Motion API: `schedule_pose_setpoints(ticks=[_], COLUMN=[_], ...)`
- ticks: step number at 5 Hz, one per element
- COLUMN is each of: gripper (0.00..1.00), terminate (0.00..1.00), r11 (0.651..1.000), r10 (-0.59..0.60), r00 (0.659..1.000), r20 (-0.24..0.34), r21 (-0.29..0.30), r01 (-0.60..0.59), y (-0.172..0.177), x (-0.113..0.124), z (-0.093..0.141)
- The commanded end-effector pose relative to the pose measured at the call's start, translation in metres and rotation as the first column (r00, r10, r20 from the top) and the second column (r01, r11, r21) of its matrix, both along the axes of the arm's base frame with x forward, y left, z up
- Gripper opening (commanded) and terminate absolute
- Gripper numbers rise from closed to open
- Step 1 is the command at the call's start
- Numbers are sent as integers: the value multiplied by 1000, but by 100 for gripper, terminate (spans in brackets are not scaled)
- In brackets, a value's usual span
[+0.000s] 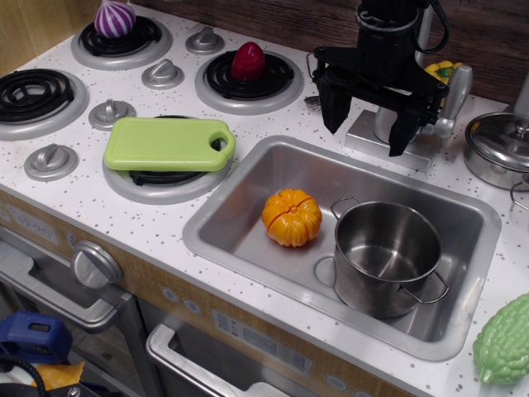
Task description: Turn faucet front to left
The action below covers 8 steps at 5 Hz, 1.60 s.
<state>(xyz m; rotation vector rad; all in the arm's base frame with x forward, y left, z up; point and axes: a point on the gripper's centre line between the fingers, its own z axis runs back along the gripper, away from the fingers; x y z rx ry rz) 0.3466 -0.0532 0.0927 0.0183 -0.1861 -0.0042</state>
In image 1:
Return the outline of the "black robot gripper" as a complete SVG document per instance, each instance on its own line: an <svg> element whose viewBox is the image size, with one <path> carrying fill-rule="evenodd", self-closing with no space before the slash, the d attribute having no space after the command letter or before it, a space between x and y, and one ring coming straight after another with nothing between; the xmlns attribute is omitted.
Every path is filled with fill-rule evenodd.
<svg viewBox="0 0 529 397"><path fill-rule="evenodd" d="M438 1L362 1L355 9L354 47L319 46L313 51L326 129L335 134L347 119L352 98L396 112L389 135L389 156L401 156L419 125L434 124L449 89L416 61L416 53L435 54L450 32L432 48L419 42L424 12L432 9L442 26L446 14Z"/></svg>

